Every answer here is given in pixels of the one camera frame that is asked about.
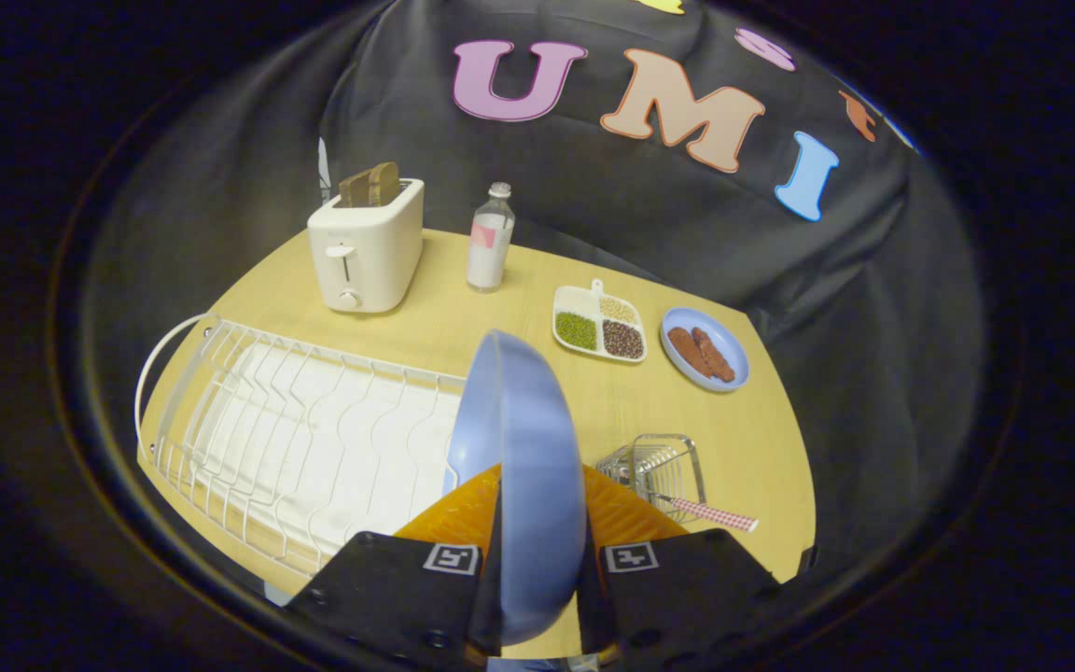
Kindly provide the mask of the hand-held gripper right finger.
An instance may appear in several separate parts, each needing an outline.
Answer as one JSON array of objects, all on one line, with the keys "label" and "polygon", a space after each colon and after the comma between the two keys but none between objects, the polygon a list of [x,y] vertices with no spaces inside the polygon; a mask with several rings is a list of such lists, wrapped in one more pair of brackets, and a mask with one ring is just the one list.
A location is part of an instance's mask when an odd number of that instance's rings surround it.
[{"label": "hand-held gripper right finger", "polygon": [[748,669],[782,584],[725,528],[690,532],[583,467],[579,637],[603,669]]}]

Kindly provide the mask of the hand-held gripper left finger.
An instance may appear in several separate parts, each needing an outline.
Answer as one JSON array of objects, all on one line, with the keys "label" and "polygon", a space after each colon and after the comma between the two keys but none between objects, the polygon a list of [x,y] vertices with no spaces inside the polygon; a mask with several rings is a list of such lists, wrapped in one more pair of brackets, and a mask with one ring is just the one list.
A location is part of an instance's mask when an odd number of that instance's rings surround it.
[{"label": "hand-held gripper left finger", "polygon": [[359,532],[287,609],[347,645],[408,669],[483,669],[502,650],[494,464],[396,535]]}]

